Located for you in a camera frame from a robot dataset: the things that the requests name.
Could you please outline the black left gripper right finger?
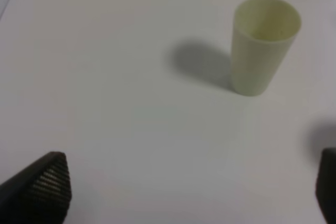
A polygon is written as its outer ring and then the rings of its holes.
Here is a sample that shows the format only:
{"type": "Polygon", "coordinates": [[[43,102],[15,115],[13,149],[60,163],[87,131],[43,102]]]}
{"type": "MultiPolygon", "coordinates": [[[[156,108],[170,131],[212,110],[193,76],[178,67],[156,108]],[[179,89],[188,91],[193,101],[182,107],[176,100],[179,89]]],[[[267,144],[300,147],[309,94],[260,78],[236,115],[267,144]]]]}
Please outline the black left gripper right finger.
{"type": "Polygon", "coordinates": [[[326,223],[335,223],[335,148],[322,151],[316,198],[326,223]]]}

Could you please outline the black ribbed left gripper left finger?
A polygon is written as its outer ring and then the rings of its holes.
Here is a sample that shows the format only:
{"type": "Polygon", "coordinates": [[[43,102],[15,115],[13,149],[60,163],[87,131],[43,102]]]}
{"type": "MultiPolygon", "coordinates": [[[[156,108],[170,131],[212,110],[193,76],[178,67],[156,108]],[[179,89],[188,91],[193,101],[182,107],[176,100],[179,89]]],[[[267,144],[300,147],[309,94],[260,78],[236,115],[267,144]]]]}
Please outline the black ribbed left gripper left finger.
{"type": "Polygon", "coordinates": [[[49,152],[1,184],[1,223],[64,223],[71,199],[66,155],[49,152]]]}

